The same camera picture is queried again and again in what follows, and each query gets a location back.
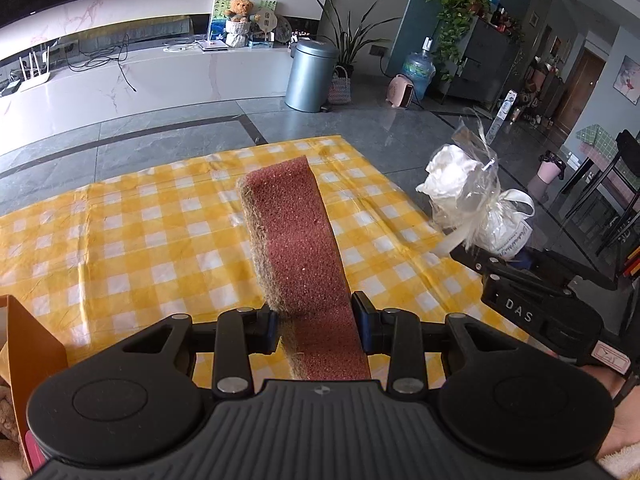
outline trash can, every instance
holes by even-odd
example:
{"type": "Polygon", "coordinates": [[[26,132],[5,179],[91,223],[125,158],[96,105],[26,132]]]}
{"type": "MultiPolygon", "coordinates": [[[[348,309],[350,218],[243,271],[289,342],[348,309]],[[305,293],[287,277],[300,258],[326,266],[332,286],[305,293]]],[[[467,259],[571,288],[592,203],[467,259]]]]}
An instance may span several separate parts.
{"type": "Polygon", "coordinates": [[[560,175],[560,180],[564,180],[566,164],[559,156],[551,153],[550,150],[546,150],[546,153],[540,155],[538,160],[540,161],[538,176],[545,184],[551,184],[553,179],[558,175],[560,175]]]}
{"type": "Polygon", "coordinates": [[[329,95],[338,49],[330,43],[300,39],[284,102],[301,112],[319,112],[329,95]]]}

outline plastic bag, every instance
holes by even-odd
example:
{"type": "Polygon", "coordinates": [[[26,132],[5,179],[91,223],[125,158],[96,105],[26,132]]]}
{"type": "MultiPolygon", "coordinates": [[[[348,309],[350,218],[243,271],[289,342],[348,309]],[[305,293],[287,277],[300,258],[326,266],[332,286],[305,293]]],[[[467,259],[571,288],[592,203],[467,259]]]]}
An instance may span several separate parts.
{"type": "Polygon", "coordinates": [[[453,230],[435,250],[444,256],[461,244],[475,244],[505,260],[511,260],[529,240],[531,227],[525,222],[535,213],[533,200],[517,189],[500,191],[498,159],[484,138],[465,123],[431,159],[429,172],[417,191],[429,195],[433,220],[443,230],[453,230]],[[520,211],[516,203],[529,212],[520,211]]]}

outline potted plant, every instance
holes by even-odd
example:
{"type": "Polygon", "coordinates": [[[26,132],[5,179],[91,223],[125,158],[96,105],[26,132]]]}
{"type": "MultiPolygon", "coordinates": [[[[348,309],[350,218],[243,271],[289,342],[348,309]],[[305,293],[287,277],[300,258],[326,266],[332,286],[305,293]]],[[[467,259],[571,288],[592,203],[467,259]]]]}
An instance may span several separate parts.
{"type": "Polygon", "coordinates": [[[489,9],[488,0],[440,0],[442,8],[438,13],[440,27],[436,35],[437,48],[434,60],[444,81],[453,79],[446,63],[460,62],[458,42],[471,28],[473,17],[483,9],[489,9]]]}
{"type": "Polygon", "coordinates": [[[360,19],[360,23],[358,24],[358,28],[356,29],[356,31],[353,32],[351,30],[351,11],[347,13],[347,19],[343,23],[343,21],[340,19],[340,15],[338,14],[337,9],[334,6],[334,3],[331,0],[327,1],[328,5],[324,6],[320,0],[316,0],[316,2],[318,2],[320,7],[322,8],[322,14],[326,16],[326,18],[329,20],[329,23],[331,23],[331,26],[334,29],[335,38],[329,38],[328,36],[322,37],[327,38],[338,49],[338,65],[346,70],[348,77],[351,77],[351,75],[353,74],[353,61],[355,60],[356,54],[363,46],[369,43],[382,43],[385,41],[389,41],[385,38],[367,40],[367,34],[369,34],[373,28],[382,25],[383,23],[399,20],[401,16],[365,25],[364,21],[367,19],[367,16],[377,4],[377,2],[374,2],[373,5],[369,7],[369,10],[365,12],[363,17],[360,19]]]}

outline water dispenser bottle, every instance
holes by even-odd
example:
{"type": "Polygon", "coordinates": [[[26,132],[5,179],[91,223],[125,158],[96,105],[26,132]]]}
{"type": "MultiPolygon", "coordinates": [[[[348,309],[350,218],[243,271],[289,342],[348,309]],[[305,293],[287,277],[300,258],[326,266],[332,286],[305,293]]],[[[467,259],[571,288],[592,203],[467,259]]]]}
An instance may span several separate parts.
{"type": "Polygon", "coordinates": [[[402,65],[402,70],[400,71],[414,84],[415,98],[418,101],[421,101],[424,97],[424,93],[436,73],[436,67],[433,65],[430,53],[432,43],[433,40],[431,38],[425,38],[422,52],[409,54],[404,60],[404,65],[402,65]]]}

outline cable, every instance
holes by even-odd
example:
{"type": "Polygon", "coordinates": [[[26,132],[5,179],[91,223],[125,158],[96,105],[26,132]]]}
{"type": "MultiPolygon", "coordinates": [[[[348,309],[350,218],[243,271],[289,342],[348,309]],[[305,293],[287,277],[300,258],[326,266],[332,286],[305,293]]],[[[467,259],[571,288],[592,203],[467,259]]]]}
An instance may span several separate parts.
{"type": "Polygon", "coordinates": [[[131,89],[134,92],[137,92],[137,90],[133,88],[133,85],[127,79],[127,76],[125,75],[121,65],[121,63],[125,61],[129,56],[129,35],[128,34],[124,35],[124,37],[122,38],[122,43],[120,45],[108,46],[106,48],[101,48],[101,49],[95,50],[94,52],[89,52],[89,53],[82,52],[82,50],[78,48],[78,52],[83,56],[87,56],[89,59],[87,59],[85,62],[80,64],[71,64],[69,63],[69,59],[66,56],[66,50],[65,50],[66,64],[69,66],[69,70],[71,70],[71,72],[86,72],[87,70],[91,70],[92,68],[104,66],[110,61],[116,61],[118,63],[118,68],[120,69],[120,73],[124,78],[124,81],[131,87],[131,89]]]}
{"type": "Polygon", "coordinates": [[[193,39],[192,36],[188,37],[188,38],[169,38],[168,40],[165,40],[163,45],[164,46],[175,46],[175,45],[189,45],[189,44],[194,44],[195,41],[193,39]]]}
{"type": "Polygon", "coordinates": [[[383,57],[384,57],[384,56],[380,56],[380,72],[382,72],[382,75],[383,75],[384,77],[388,77],[389,79],[393,79],[394,77],[393,77],[392,75],[387,75],[387,74],[385,74],[385,71],[384,71],[384,70],[382,70],[382,58],[383,58],[383,57]]]}
{"type": "Polygon", "coordinates": [[[164,52],[184,52],[185,50],[191,50],[192,48],[197,47],[196,43],[190,44],[172,44],[164,47],[164,52]]]}
{"type": "Polygon", "coordinates": [[[424,110],[424,106],[422,106],[419,102],[418,99],[415,98],[415,92],[413,92],[413,94],[411,95],[411,102],[415,105],[418,105],[420,108],[422,108],[422,110],[424,110]]]}

